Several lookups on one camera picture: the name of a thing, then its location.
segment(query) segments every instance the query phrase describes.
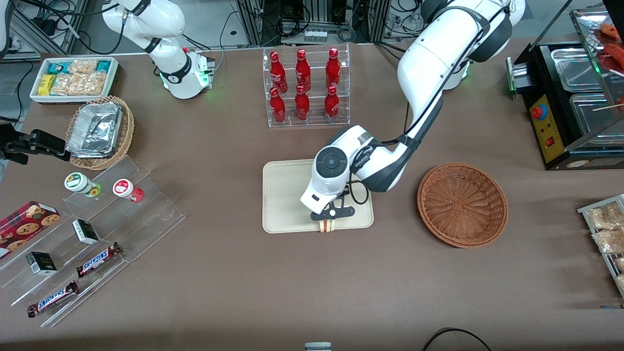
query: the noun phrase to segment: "red switch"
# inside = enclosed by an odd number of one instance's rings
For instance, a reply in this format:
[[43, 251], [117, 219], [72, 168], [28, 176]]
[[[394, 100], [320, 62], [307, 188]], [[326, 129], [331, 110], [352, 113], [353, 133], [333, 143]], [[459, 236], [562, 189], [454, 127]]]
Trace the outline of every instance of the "red switch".
[[544, 110], [542, 110], [541, 107], [537, 106], [531, 110], [531, 117], [535, 119], [539, 119], [540, 117], [542, 117], [543, 113], [544, 113]]

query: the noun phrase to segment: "beige tray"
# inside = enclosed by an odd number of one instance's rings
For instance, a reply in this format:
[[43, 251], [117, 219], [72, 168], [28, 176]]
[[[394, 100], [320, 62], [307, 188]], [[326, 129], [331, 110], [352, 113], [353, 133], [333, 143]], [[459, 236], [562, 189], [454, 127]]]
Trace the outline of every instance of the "beige tray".
[[[310, 181], [312, 161], [277, 161], [265, 165], [262, 172], [262, 227], [267, 233], [319, 231], [318, 222], [310, 219], [311, 211], [299, 201]], [[353, 185], [353, 192], [358, 200], [366, 196], [361, 184]], [[348, 195], [344, 203], [353, 206], [355, 214], [337, 219], [336, 230], [368, 228], [373, 224], [370, 198], [364, 205], [357, 205]]]

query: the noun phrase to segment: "coca-cola bottle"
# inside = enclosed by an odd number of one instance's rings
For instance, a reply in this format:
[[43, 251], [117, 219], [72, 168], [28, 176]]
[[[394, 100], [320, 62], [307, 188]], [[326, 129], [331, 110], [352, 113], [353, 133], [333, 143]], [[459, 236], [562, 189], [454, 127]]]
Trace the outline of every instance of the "coca-cola bottle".
[[338, 61], [338, 49], [332, 47], [329, 49], [329, 60], [325, 66], [325, 85], [327, 89], [332, 85], [338, 87], [340, 84], [340, 61]]
[[280, 62], [280, 55], [273, 51], [269, 55], [271, 57], [271, 80], [273, 86], [280, 90], [280, 93], [286, 94], [288, 91], [288, 84], [286, 83], [286, 70], [284, 65]]
[[297, 107], [297, 118], [303, 122], [307, 121], [310, 116], [310, 98], [306, 94], [306, 89], [303, 84], [297, 86], [295, 106]]
[[305, 91], [310, 91], [312, 89], [312, 77], [310, 63], [306, 59], [306, 51], [304, 49], [297, 50], [295, 73], [297, 74], [297, 84], [302, 84]]
[[336, 86], [330, 86], [327, 89], [327, 96], [325, 97], [325, 120], [329, 123], [336, 122], [338, 119], [338, 104], [340, 100], [336, 95]]
[[281, 98], [277, 87], [271, 87], [269, 93], [271, 94], [269, 105], [271, 106], [271, 114], [273, 115], [275, 123], [286, 123], [286, 105], [284, 104], [284, 99]]

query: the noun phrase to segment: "wicker basket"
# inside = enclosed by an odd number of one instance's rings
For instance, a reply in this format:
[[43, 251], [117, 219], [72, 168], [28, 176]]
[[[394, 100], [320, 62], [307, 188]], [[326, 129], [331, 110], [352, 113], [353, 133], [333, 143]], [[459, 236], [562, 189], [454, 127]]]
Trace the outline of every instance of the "wicker basket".
[[499, 185], [469, 164], [433, 168], [422, 179], [416, 197], [429, 230], [457, 247], [491, 244], [507, 225], [507, 199]]
[[[107, 159], [79, 159], [78, 157], [72, 156], [69, 162], [71, 162], [74, 166], [87, 168], [93, 171], [101, 171], [119, 162], [130, 149], [130, 144], [132, 143], [132, 133], [134, 132], [134, 116], [132, 115], [132, 111], [130, 111], [128, 105], [122, 99], [115, 96], [107, 96], [101, 99], [89, 101], [86, 105], [103, 104], [105, 102], [114, 102], [124, 109], [122, 123], [119, 127], [119, 137], [117, 138], [117, 145], [115, 146], [115, 154]], [[67, 132], [65, 133], [65, 142], [68, 142], [69, 137], [72, 135], [77, 116], [78, 111], [76, 111], [74, 118], [72, 118], [69, 123], [69, 128], [67, 128]]]

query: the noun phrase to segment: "table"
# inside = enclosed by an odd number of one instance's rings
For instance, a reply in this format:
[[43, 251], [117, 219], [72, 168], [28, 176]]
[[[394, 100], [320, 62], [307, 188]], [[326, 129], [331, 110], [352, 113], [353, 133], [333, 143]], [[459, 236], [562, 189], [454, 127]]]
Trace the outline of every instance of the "table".
[[[261, 50], [228, 51], [214, 88], [189, 101], [163, 89], [148, 56], [118, 56], [115, 94], [136, 119], [130, 155], [188, 218], [52, 329], [1, 304], [0, 349], [302, 350], [331, 341], [335, 351], [416, 350], [449, 326], [495, 350], [623, 345], [624, 311], [598, 309], [621, 300], [575, 210], [622, 193], [624, 172], [544, 171], [525, 107], [506, 93], [504, 58], [526, 44], [513, 40], [445, 92], [401, 181], [373, 194], [370, 228], [329, 234], [262, 229], [262, 167], [314, 157], [336, 129], [268, 128]], [[350, 49], [353, 124], [392, 139], [406, 108], [397, 62], [370, 44]], [[24, 130], [62, 136], [75, 109], [33, 104]], [[449, 247], [417, 214], [422, 176], [455, 161], [488, 172], [509, 201], [507, 228], [488, 247]], [[46, 156], [11, 165], [0, 215], [31, 199], [55, 204], [76, 170]], [[430, 350], [478, 347], [447, 334]]]

